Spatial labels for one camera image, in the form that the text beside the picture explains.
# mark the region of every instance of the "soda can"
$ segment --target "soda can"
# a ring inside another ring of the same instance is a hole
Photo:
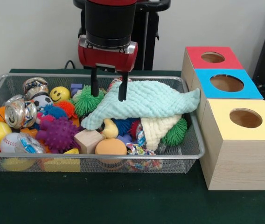
[[[22,85],[25,100],[31,100],[39,95],[49,95],[48,82],[41,77],[30,78]]]
[[[14,128],[31,127],[37,118],[37,108],[31,101],[17,99],[5,108],[5,121]]]
[[[17,99],[24,99],[24,96],[21,94],[18,94],[14,97],[11,97],[9,100],[6,101],[5,106],[9,106],[13,101],[15,101]]]

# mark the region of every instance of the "mint green cloth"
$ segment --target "mint green cloth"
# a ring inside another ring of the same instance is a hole
[[[194,111],[200,102],[200,90],[179,93],[158,81],[134,81],[127,84],[126,100],[118,100],[119,86],[115,83],[94,112],[81,126],[88,130],[101,127],[105,118],[164,118]]]

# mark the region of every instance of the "wire mesh basket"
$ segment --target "wire mesh basket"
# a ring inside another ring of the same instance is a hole
[[[42,77],[49,89],[56,86],[70,88],[71,83],[90,84],[90,75],[67,74],[14,74],[0,76],[0,107],[17,94],[23,94],[22,84],[31,77]],[[99,75],[99,86],[108,88],[118,76]],[[179,77],[132,76],[132,80],[156,80],[179,92],[187,92]],[[194,113],[184,114],[188,131],[184,141],[175,147],[164,149],[157,155],[95,155],[95,154],[23,154],[0,153],[0,171],[25,172],[141,172],[187,173],[196,159],[204,153],[204,144]]]

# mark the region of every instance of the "stacked wooden boxes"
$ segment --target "stacked wooden boxes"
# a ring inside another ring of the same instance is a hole
[[[182,78],[196,110],[209,190],[265,190],[265,101],[229,47],[186,47]]]

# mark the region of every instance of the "black cable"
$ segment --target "black cable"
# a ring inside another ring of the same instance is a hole
[[[76,66],[75,66],[75,64],[73,63],[72,60],[68,60],[68,61],[67,61],[67,63],[66,63],[66,65],[65,65],[64,69],[67,69],[67,66],[68,66],[69,63],[71,63],[73,69],[76,69]]]

